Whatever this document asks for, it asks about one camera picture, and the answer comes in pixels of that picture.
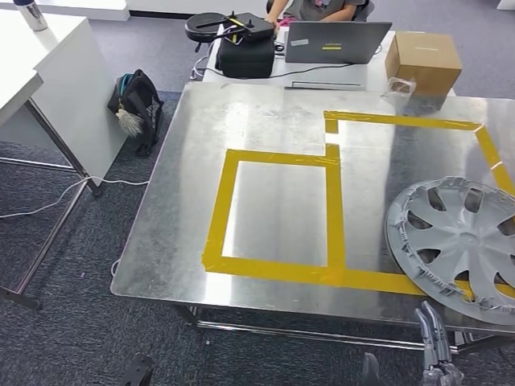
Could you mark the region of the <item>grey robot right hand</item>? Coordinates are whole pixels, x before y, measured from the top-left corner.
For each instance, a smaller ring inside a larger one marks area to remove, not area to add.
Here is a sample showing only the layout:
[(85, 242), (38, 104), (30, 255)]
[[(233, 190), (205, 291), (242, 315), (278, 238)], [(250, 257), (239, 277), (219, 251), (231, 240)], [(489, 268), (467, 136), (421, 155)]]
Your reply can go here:
[(423, 301), (415, 314), (424, 344), (422, 385), (462, 385), (464, 374), (452, 362), (446, 329), (429, 302)]

